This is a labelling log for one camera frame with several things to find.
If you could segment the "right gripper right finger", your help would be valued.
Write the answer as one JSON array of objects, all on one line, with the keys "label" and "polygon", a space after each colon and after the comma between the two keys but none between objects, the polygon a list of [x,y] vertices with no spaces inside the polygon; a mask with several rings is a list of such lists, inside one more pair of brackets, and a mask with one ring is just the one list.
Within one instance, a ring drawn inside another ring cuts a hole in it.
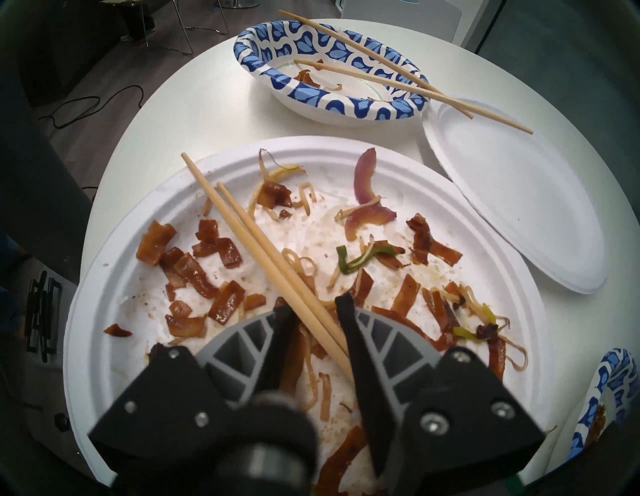
[{"label": "right gripper right finger", "polygon": [[388,495],[456,495],[517,475],[545,440],[472,351],[335,298],[374,471]]}]

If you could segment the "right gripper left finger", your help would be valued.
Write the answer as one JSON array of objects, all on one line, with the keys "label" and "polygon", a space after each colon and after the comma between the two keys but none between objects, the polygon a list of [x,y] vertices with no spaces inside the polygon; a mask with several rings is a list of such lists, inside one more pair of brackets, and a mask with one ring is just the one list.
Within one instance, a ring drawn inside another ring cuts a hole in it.
[{"label": "right gripper left finger", "polygon": [[206,449],[254,393],[277,388],[295,318],[279,305],[223,330],[196,354],[155,346],[89,441],[117,474],[134,462],[178,462]]}]

